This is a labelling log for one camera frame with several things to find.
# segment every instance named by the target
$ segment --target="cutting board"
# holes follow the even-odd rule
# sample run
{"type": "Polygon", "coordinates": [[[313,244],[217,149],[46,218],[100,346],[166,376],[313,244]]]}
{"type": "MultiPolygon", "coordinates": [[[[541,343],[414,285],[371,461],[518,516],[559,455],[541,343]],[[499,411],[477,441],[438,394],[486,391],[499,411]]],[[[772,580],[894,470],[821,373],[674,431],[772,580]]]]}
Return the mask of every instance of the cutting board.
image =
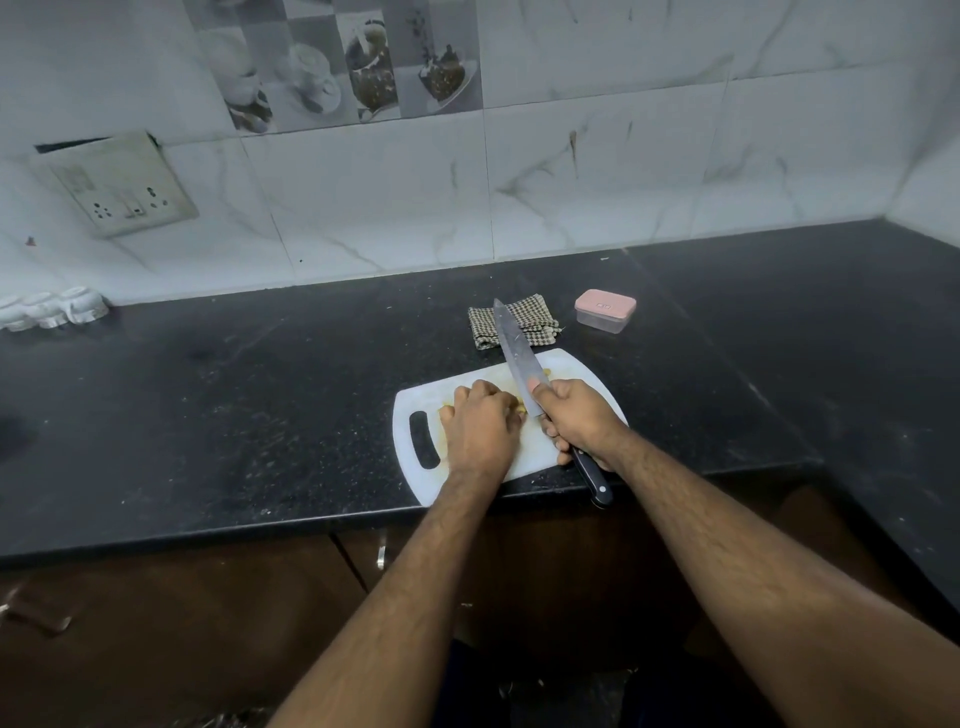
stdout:
{"type": "MultiPolygon", "coordinates": [[[[627,422],[623,410],[616,403],[610,390],[604,386],[599,377],[576,357],[563,349],[551,349],[548,352],[537,354],[540,365],[551,379],[582,379],[593,389],[603,395],[610,403],[613,411],[620,419],[627,422]]],[[[453,404],[453,392],[459,386],[469,387],[477,379],[492,382],[504,392],[519,396],[519,392],[510,375],[507,363],[497,364],[475,372],[450,376],[429,384],[404,389],[396,393],[394,400],[394,448],[399,460],[403,476],[407,485],[414,492],[420,505],[430,505],[440,492],[449,475],[446,461],[446,437],[444,427],[440,424],[440,408],[445,404],[453,404]],[[426,413],[427,427],[430,439],[440,455],[440,465],[432,470],[425,469],[414,450],[413,436],[410,431],[410,416],[415,412],[426,413]]],[[[553,442],[540,430],[540,423],[536,418],[529,418],[520,431],[520,450],[514,465],[504,480],[513,480],[515,477],[536,473],[557,463],[557,450],[553,442]]]]}

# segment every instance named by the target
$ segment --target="kitchen towel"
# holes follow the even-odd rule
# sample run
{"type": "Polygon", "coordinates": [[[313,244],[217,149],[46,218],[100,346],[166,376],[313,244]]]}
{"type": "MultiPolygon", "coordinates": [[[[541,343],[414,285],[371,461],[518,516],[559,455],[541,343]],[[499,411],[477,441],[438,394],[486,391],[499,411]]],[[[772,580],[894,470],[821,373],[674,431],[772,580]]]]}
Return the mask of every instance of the kitchen towel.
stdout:
{"type": "MultiPolygon", "coordinates": [[[[545,347],[557,343],[557,334],[563,331],[546,301],[539,293],[522,301],[510,303],[507,308],[516,317],[520,330],[527,336],[532,347],[545,347]]],[[[500,346],[496,338],[496,323],[492,308],[471,308],[468,312],[470,330],[473,331],[473,344],[477,349],[493,349],[500,346]]]]}

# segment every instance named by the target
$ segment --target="knife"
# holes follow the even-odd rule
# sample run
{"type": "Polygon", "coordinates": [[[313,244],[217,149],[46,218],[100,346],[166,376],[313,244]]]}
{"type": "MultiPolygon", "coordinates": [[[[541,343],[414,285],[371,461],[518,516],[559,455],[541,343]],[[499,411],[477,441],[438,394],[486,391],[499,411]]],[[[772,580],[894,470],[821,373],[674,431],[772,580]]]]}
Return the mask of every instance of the knife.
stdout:
{"type": "MultiPolygon", "coordinates": [[[[496,324],[496,337],[500,340],[500,348],[507,359],[510,374],[513,375],[514,382],[516,382],[520,391],[523,405],[527,408],[527,415],[539,417],[543,414],[543,408],[537,404],[534,396],[530,394],[527,382],[530,379],[535,379],[550,386],[550,380],[534,356],[530,344],[527,343],[527,336],[520,329],[520,324],[516,322],[514,314],[499,299],[493,300],[493,321],[496,324]]],[[[596,460],[573,446],[570,446],[570,454],[573,455],[573,462],[576,463],[577,470],[590,488],[590,499],[594,505],[601,508],[611,505],[613,503],[613,492],[596,460]]]]}

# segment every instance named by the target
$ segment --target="person's left hand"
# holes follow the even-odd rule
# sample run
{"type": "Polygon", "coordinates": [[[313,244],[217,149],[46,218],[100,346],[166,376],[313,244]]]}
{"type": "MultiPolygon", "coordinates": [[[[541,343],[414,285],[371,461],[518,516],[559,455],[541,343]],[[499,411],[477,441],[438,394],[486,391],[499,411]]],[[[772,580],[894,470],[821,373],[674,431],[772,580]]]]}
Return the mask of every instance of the person's left hand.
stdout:
{"type": "Polygon", "coordinates": [[[477,478],[496,492],[520,444],[524,418],[517,405],[516,397],[483,379],[470,389],[457,387],[453,406],[440,410],[451,480],[477,478]]]}

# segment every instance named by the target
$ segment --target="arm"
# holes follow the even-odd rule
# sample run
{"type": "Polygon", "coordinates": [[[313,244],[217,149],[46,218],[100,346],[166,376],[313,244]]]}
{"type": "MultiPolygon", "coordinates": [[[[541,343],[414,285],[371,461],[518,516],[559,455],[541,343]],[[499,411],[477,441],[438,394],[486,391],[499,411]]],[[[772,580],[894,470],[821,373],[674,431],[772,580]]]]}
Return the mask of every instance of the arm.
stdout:
{"type": "Polygon", "coordinates": [[[579,380],[540,385],[561,451],[630,485],[741,665],[791,726],[960,724],[960,649],[646,442],[579,380]]]}
{"type": "Polygon", "coordinates": [[[516,398],[482,380],[458,388],[440,417],[450,476],[437,500],[269,728],[429,723],[464,563],[513,463],[522,425],[516,398]]]}

